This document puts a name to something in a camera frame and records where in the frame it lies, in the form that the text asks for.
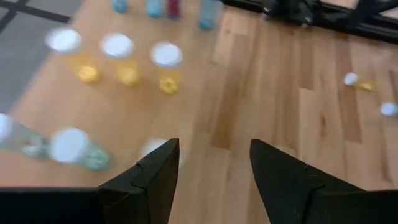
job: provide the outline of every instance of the wooden floor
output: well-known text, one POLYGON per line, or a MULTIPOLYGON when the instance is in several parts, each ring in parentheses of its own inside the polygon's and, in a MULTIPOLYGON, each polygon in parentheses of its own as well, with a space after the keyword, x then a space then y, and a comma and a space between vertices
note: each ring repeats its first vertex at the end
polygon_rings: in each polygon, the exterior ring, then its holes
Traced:
MULTIPOLYGON (((73 26, 88 48, 118 30, 142 42, 138 56, 146 58, 166 35, 185 53, 180 93, 164 96, 150 77, 135 90, 112 78, 86 86, 59 57, 50 57, 12 115, 46 136, 70 125, 87 130, 114 154, 113 169, 99 174, 8 154, 0 164, 12 169, 0 171, 1 185, 98 185, 137 161, 149 139, 177 137, 188 159, 180 169, 173 224, 268 222, 250 167, 253 138, 359 187, 397 187, 398 120, 379 112, 382 102, 398 102, 395 45, 264 22, 230 7, 218 32, 206 34, 196 29, 195 16, 169 25, 108 15, 109 6, 83 5, 73 26), (374 80, 377 89, 344 86, 348 72, 374 80)), ((148 60, 140 65, 154 72, 148 60)))

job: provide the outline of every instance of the bottle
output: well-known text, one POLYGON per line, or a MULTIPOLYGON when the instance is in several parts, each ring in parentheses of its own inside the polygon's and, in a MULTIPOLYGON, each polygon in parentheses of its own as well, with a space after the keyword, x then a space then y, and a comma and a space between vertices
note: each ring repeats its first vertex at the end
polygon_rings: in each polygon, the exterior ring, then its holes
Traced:
POLYGON ((383 103, 380 107, 380 112, 384 116, 398 117, 397 103, 383 103))
POLYGON ((122 83, 134 86, 139 82, 137 60, 133 59, 134 42, 123 34, 107 35, 101 43, 102 51, 109 56, 122 83))
POLYGON ((47 157, 44 137, 4 114, 0 114, 0 148, 31 157, 47 157))
POLYGON ((373 81, 359 78, 357 74, 352 72, 348 73, 344 77, 344 84, 367 91, 373 91, 376 87, 376 84, 373 81))
POLYGON ((107 169, 110 162, 108 153, 77 128, 68 128, 53 134, 49 156, 58 162, 79 164, 94 171, 107 169))
POLYGON ((177 20, 180 18, 180 0, 167 0, 169 18, 177 20))
POLYGON ((127 0, 112 0, 112 7, 118 13, 126 13, 129 10, 129 4, 127 0))
POLYGON ((212 30, 216 25, 218 12, 221 9, 219 0, 202 0, 198 26, 202 30, 212 30))
POLYGON ((147 15, 159 18, 163 15, 163 0, 146 0, 147 15))
POLYGON ((159 42, 151 52, 152 61, 159 67, 159 87, 167 94, 174 94, 180 86, 182 52, 174 44, 159 42))
POLYGON ((81 49, 81 36, 78 32, 56 28, 47 34, 45 41, 53 51, 64 56, 71 70, 81 81, 95 83, 100 79, 93 57, 81 49))

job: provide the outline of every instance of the black metal frame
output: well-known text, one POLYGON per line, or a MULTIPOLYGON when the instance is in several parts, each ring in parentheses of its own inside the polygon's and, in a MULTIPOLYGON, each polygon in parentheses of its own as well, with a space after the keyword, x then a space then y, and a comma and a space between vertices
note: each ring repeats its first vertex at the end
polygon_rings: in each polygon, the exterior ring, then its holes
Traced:
POLYGON ((398 44, 398 19, 380 13, 398 7, 398 0, 359 0, 355 9, 320 0, 222 0, 225 5, 262 12, 304 26, 318 26, 347 34, 398 44))
POLYGON ((272 224, 398 223, 398 190, 363 190, 258 139, 250 161, 272 224))

